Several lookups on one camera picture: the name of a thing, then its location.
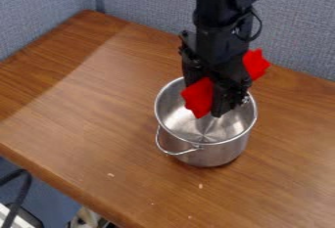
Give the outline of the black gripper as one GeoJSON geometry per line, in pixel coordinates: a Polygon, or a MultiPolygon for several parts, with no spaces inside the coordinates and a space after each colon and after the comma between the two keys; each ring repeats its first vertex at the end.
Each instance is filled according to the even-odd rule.
{"type": "Polygon", "coordinates": [[[214,81],[211,115],[222,117],[243,104],[253,80],[242,58],[251,40],[251,23],[221,27],[199,25],[179,34],[186,86],[209,76],[214,81]]]}

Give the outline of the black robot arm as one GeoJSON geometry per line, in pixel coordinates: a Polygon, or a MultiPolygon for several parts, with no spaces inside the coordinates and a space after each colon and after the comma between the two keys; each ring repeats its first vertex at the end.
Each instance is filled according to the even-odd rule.
{"type": "Polygon", "coordinates": [[[253,27],[259,19],[258,0],[197,0],[195,29],[179,34],[185,106],[201,118],[219,117],[247,99],[257,70],[249,58],[262,30],[253,27]]]}

